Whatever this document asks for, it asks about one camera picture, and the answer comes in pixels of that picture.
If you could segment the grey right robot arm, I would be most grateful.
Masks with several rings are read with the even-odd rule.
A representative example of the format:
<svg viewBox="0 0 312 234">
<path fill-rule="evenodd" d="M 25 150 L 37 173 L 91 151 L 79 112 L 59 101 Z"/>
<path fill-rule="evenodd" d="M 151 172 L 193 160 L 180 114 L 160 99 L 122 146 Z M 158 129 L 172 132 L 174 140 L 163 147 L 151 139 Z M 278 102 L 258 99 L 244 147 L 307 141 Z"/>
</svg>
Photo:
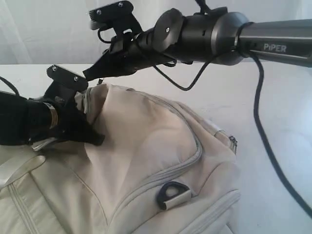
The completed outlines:
<svg viewBox="0 0 312 234">
<path fill-rule="evenodd" d="M 312 65 L 310 19 L 255 23 L 226 8 L 191 16 L 173 8 L 153 28 L 143 31 L 133 9 L 130 2 L 120 1 L 90 11 L 92 29 L 113 29 L 115 36 L 103 55 L 83 72 L 87 80 L 128 76 L 176 62 L 231 66 L 249 53 L 268 61 Z"/>
</svg>

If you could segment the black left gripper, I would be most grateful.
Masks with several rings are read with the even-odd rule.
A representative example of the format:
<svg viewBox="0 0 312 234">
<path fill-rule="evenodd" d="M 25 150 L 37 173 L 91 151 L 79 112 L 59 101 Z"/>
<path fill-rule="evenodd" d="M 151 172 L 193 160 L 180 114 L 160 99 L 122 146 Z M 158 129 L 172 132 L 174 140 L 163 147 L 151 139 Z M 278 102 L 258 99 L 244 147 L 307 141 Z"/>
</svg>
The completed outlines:
<svg viewBox="0 0 312 234">
<path fill-rule="evenodd" d="M 32 129 L 34 132 L 30 135 L 30 143 L 74 141 L 99 146 L 104 141 L 105 136 L 96 132 L 88 123 L 86 114 L 77 107 L 74 97 L 67 102 L 46 98 L 40 101 L 48 108 L 48 120 L 39 130 Z"/>
</svg>

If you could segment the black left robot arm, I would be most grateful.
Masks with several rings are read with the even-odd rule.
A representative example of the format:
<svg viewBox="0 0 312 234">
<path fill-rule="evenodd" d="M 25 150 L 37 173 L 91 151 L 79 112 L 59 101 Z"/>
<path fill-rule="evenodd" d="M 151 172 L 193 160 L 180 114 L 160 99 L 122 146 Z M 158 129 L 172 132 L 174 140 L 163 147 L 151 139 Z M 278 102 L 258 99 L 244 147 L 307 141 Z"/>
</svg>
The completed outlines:
<svg viewBox="0 0 312 234">
<path fill-rule="evenodd" d="M 49 99 L 26 99 L 8 92 L 0 94 L 0 143 L 30 145 L 55 138 L 99 146 L 104 135 L 88 123 L 75 102 L 62 106 Z"/>
</svg>

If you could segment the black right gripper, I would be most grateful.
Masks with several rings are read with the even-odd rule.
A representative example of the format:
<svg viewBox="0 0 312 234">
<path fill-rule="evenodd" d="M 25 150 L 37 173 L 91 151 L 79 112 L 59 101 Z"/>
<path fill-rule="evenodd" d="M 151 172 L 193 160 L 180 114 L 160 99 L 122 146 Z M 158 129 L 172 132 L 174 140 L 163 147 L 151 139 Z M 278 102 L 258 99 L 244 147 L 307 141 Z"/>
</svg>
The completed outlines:
<svg viewBox="0 0 312 234">
<path fill-rule="evenodd" d="M 114 42 L 83 74 L 88 81 L 92 81 L 129 76 L 139 70 L 167 63 L 174 66 L 176 60 L 154 50 L 151 36 L 137 36 L 134 40 Z"/>
</svg>

